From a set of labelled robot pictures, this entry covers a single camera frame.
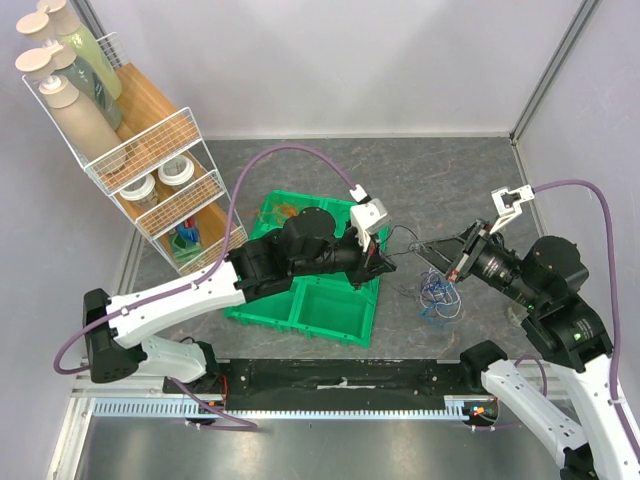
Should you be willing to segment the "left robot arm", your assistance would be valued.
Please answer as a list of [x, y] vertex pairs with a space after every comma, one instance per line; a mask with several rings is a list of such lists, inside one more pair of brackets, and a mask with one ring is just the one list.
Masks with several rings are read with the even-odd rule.
[[282, 227], [231, 250], [212, 273], [188, 275], [129, 296], [88, 292], [84, 324], [91, 380], [106, 384], [141, 373], [211, 392], [220, 378], [212, 346], [166, 340], [159, 331], [208, 311], [284, 293], [297, 277], [343, 273], [359, 288], [395, 271], [378, 234], [352, 223], [342, 237], [335, 230], [328, 211], [307, 207]]

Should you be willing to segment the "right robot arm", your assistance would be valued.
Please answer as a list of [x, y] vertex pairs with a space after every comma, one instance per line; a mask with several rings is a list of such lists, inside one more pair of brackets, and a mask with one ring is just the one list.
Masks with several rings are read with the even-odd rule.
[[467, 392], [498, 398], [554, 457], [563, 479], [636, 479], [639, 430], [619, 417], [611, 379], [613, 342], [596, 311], [579, 295], [589, 277], [577, 246], [561, 237], [537, 239], [524, 257], [508, 250], [477, 220], [463, 232], [418, 242], [411, 251], [452, 283], [474, 276], [526, 310], [526, 337], [564, 384], [578, 419], [572, 421], [522, 379], [490, 340], [460, 356], [458, 381]]

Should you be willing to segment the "green compartment tray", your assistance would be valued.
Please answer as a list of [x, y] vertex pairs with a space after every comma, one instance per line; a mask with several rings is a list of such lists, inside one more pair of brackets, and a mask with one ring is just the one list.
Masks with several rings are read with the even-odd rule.
[[[289, 217], [307, 207], [329, 212], [335, 220], [335, 235], [341, 237], [352, 205], [351, 201], [274, 190], [264, 198], [250, 238], [257, 239], [282, 227]], [[263, 325], [280, 332], [297, 331], [308, 338], [327, 338], [367, 348], [379, 289], [378, 278], [355, 289], [343, 273], [297, 277], [288, 291], [229, 307], [224, 316], [243, 324]]]

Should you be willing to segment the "paper cup with lid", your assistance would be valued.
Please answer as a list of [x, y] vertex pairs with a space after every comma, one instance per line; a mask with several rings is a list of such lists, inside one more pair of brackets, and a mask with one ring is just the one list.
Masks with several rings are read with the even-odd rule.
[[154, 176], [152, 174], [145, 175], [123, 188], [119, 195], [123, 200], [137, 205], [143, 211], [152, 209], [158, 202]]
[[162, 184], [180, 190], [194, 181], [194, 162], [185, 155], [177, 155], [164, 163], [157, 170], [157, 175]]

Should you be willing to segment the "wooden shelf board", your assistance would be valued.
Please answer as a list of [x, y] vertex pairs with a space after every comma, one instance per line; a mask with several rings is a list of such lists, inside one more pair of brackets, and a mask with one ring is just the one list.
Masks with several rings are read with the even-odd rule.
[[[206, 157], [197, 156], [193, 150], [202, 144], [202, 137], [191, 110], [175, 107], [132, 63], [119, 68], [116, 74], [122, 83], [117, 103], [123, 124], [118, 136], [127, 161], [114, 173], [99, 173], [107, 193], [149, 239], [166, 242], [175, 224], [193, 216], [203, 242], [218, 241], [227, 221], [222, 209], [225, 187], [213, 167], [202, 165]], [[157, 170], [180, 154], [194, 161], [195, 179], [191, 184], [174, 191], [157, 182], [158, 204], [147, 211], [120, 197], [123, 188], [145, 175], [158, 178]]]

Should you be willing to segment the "beige pump bottle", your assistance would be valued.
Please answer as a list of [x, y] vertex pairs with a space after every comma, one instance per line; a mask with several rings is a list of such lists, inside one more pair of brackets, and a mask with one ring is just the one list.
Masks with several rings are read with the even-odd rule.
[[65, 76], [51, 75], [39, 85], [51, 114], [67, 138], [99, 173], [120, 170], [126, 149], [94, 103]]

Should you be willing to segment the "dark green pump bottle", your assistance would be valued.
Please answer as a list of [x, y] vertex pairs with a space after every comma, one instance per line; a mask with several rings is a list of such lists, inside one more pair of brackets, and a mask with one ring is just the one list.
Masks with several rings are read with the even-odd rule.
[[65, 78], [98, 108], [113, 130], [122, 122], [122, 113], [94, 68], [63, 43], [33, 48], [20, 54], [15, 67], [29, 80], [39, 81], [42, 92], [51, 92]]

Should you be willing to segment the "light green bottle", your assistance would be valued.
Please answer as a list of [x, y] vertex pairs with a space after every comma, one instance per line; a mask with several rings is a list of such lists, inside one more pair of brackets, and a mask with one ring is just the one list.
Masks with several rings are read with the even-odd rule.
[[114, 68], [67, 0], [38, 1], [35, 12], [17, 21], [16, 30], [50, 52], [58, 44], [67, 45], [91, 65], [114, 100], [121, 95], [122, 84]]

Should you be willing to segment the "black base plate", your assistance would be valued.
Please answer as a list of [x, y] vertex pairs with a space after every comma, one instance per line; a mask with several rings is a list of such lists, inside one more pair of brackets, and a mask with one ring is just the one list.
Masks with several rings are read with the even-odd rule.
[[273, 390], [303, 392], [346, 387], [404, 390], [428, 396], [487, 393], [480, 377], [464, 363], [434, 359], [220, 360], [215, 373], [186, 387], [198, 395], [221, 394], [231, 400]]

